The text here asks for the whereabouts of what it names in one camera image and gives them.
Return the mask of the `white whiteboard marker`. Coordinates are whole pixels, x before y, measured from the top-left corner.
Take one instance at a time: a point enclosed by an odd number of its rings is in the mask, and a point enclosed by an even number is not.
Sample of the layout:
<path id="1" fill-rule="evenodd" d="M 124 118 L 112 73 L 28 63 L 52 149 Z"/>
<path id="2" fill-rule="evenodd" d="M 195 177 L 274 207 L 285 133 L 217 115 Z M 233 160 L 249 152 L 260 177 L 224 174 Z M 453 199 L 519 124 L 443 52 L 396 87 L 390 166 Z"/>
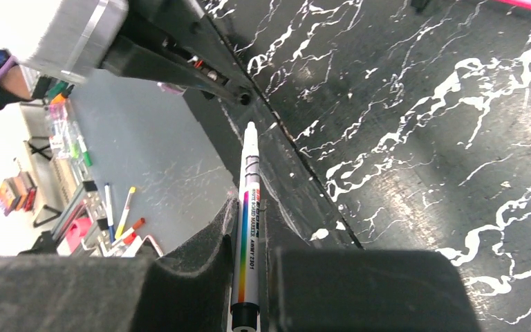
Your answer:
<path id="1" fill-rule="evenodd" d="M 258 131 L 253 121 L 243 136 L 239 179 L 239 216 L 236 229 L 230 313 L 233 331 L 256 331 L 259 306 L 259 219 L 261 172 Z"/>

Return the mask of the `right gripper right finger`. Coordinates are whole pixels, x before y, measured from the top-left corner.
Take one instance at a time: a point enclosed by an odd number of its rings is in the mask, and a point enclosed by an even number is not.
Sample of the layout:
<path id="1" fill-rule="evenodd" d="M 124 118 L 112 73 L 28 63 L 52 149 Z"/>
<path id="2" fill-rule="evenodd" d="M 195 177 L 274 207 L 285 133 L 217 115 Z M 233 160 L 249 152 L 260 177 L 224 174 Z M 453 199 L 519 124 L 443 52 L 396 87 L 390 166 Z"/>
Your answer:
<path id="1" fill-rule="evenodd" d="M 263 331 L 480 331 L 459 272 L 427 250 L 314 248 L 261 213 Z"/>

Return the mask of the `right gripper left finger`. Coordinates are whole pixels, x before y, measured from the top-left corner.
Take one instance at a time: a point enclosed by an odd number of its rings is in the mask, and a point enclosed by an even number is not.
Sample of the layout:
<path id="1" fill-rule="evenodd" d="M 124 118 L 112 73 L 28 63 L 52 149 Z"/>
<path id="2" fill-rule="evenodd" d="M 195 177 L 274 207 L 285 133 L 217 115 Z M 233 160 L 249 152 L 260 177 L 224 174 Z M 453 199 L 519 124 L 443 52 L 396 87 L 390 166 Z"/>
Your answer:
<path id="1" fill-rule="evenodd" d="M 0 257 L 0 331 L 226 330 L 237 205 L 158 259 Z"/>

